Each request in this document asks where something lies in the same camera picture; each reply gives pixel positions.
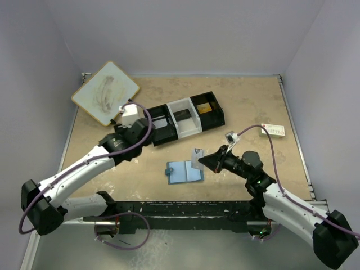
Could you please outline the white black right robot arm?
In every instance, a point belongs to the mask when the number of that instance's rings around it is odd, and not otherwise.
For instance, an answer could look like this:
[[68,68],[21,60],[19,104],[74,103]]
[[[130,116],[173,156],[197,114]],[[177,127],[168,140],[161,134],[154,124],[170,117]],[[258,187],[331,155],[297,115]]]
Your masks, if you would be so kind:
[[297,234],[313,248],[317,258],[331,269],[340,266],[359,246],[346,217],[339,211],[325,211],[289,191],[263,169],[259,154],[246,151],[235,156],[227,145],[199,158],[199,163],[219,173],[223,169],[246,180],[245,187],[264,216]]

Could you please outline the blue leather card holder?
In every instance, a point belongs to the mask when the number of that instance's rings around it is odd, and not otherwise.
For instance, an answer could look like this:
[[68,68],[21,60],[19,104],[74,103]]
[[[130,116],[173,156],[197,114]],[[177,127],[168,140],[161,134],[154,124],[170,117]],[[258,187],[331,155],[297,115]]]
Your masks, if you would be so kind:
[[190,160],[167,162],[165,175],[169,185],[204,181],[204,172],[193,168]]

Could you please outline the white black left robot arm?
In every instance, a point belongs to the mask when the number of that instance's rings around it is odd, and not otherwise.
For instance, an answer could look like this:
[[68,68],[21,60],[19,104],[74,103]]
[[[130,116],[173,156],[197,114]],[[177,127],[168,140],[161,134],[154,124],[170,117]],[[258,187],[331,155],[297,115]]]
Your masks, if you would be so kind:
[[123,161],[138,157],[151,143],[155,129],[146,118],[131,127],[118,125],[91,151],[73,165],[48,179],[26,181],[21,187],[21,208],[39,235],[46,235],[63,222],[80,217],[107,217],[116,213],[116,202],[106,191],[71,198],[76,190]]

